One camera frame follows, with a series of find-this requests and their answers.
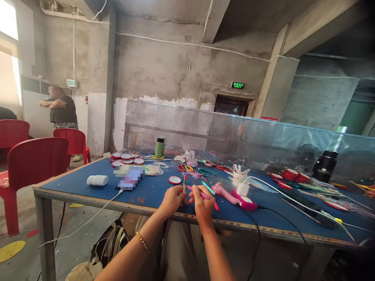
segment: green exit sign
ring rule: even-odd
[[[232,82],[232,85],[230,86],[231,88],[234,88],[234,89],[240,89],[240,90],[243,90],[245,89],[245,83],[240,83],[240,82]]]

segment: red label sign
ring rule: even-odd
[[[272,117],[266,117],[266,116],[262,116],[261,119],[263,119],[263,120],[268,120],[268,121],[276,121],[276,122],[279,121],[278,118],[272,118]]]

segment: black cable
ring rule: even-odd
[[[259,226],[258,226],[257,222],[254,220],[254,218],[248,212],[246,212],[244,209],[242,209],[238,203],[236,205],[239,206],[239,208],[241,210],[243,210],[243,212],[245,214],[247,214],[251,218],[251,220],[254,222],[254,224],[256,225],[256,227],[258,229],[258,244],[257,244],[257,248],[255,249],[255,252],[254,252],[254,255],[253,255],[253,259],[252,259],[252,262],[251,262],[252,263],[251,272],[250,272],[249,276],[247,277],[247,281],[249,281],[250,278],[253,276],[254,268],[255,268],[255,258],[257,256],[259,247],[261,245],[261,230],[259,229]]]
[[[305,242],[305,245],[306,245],[306,247],[307,247],[307,250],[310,251],[309,246],[308,246],[308,244],[307,244],[307,242],[306,242],[304,236],[302,235],[302,233],[298,230],[298,228],[297,228],[297,227],[296,227],[296,226],[295,226],[290,220],[288,220],[288,219],[287,219],[286,217],[284,217],[282,214],[280,214],[280,213],[278,213],[278,212],[276,212],[275,210],[272,210],[272,209],[270,209],[270,208],[267,208],[267,207],[263,207],[263,206],[258,205],[258,209],[269,210],[269,211],[274,212],[275,214],[279,215],[280,217],[284,218],[286,221],[288,221],[288,222],[289,222],[289,223],[290,223],[290,224],[291,224],[291,225],[297,230],[297,232],[301,235],[303,241]],[[300,279],[300,277],[301,277],[301,273],[302,273],[302,269],[303,269],[303,267],[305,266],[306,262],[307,262],[307,259],[306,259],[306,261],[303,263],[303,265],[301,266],[301,268],[298,269],[298,276],[297,276],[296,280],[299,280],[299,279]]]
[[[66,202],[64,202],[64,205],[62,206],[63,210],[62,210],[62,213],[61,213],[59,233],[57,234],[56,238],[58,238],[60,236],[61,228],[63,227],[62,224],[63,224],[63,219],[64,219],[64,216],[65,216],[65,206],[66,206]],[[42,275],[42,271],[40,271],[37,281],[39,281],[40,275]]]

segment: metal table frame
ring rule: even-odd
[[[69,173],[74,173],[76,170],[81,169],[85,166],[81,166],[72,171],[61,174],[57,177],[51,178],[39,184],[33,186],[35,203],[36,203],[36,214],[37,214],[37,223],[39,227],[39,239],[40,244],[43,244],[47,241],[53,240],[54,230],[53,230],[53,216],[52,216],[52,199],[60,200],[70,203],[78,203],[86,206],[92,206],[97,208],[102,208],[108,200],[81,196],[71,193],[58,192],[48,189],[40,188],[44,184],[54,181],[59,177],[65,176]],[[106,206],[106,209],[120,211],[124,213],[133,213],[138,215],[147,215],[151,216],[156,209],[149,208],[145,206],[139,206],[134,204],[121,203],[117,201],[112,201]],[[195,215],[184,214],[184,213],[175,213],[170,220],[185,222],[189,224],[198,224]],[[220,221],[214,220],[215,228],[222,228],[231,231],[257,231],[256,226],[252,224],[239,224],[236,222],[229,221]],[[270,229],[266,227],[259,227],[262,236],[281,239],[291,242],[303,243],[302,238],[296,232],[283,231],[282,229]],[[324,272],[328,262],[330,261],[335,249],[338,248],[359,248],[360,246],[343,240],[335,240],[324,237],[317,237],[314,235],[303,234],[308,244],[313,245],[310,257],[304,267],[304,271],[301,276],[301,280],[318,280],[322,273]],[[54,243],[46,244],[43,247],[39,248],[40,254],[40,263],[42,271],[43,281],[55,281],[56,280],[56,271],[55,271],[55,252],[54,252]]]

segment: white container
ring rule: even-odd
[[[89,176],[87,178],[86,183],[88,185],[106,185],[108,182],[108,176],[96,175],[96,176]]]
[[[247,183],[247,181],[240,182],[237,187],[237,194],[240,196],[247,196],[247,193],[249,192],[250,185]]]
[[[233,171],[233,185],[238,187],[238,184],[243,182],[247,175],[241,175]]]

